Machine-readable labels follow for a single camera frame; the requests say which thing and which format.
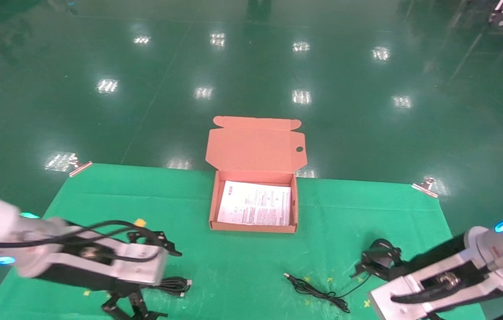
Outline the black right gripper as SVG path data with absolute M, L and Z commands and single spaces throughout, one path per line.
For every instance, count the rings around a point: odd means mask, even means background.
M 465 250 L 465 233 L 456 235 L 452 239 L 433 247 L 429 251 L 416 255 L 410 261 L 404 263 L 401 276 L 410 275 L 425 267 L 438 263 Z M 390 281 L 390 269 L 392 265 L 402 263 L 401 249 L 395 247 L 387 239 L 376 239 L 369 251 L 363 251 L 358 263 L 355 264 L 352 278 L 367 273 L 384 281 Z

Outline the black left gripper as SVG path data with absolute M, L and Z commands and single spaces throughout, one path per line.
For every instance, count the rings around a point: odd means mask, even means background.
M 140 291 L 142 286 L 154 285 L 154 266 L 87 264 L 86 267 L 75 267 L 52 264 L 38 275 L 38 279 L 91 291 L 108 292 L 109 299 L 102 304 L 102 311 L 113 320 L 129 319 L 129 315 L 117 306 L 120 296 L 129 296 L 133 311 L 131 320 L 158 320 L 160 317 L 168 317 L 167 313 L 148 310 Z

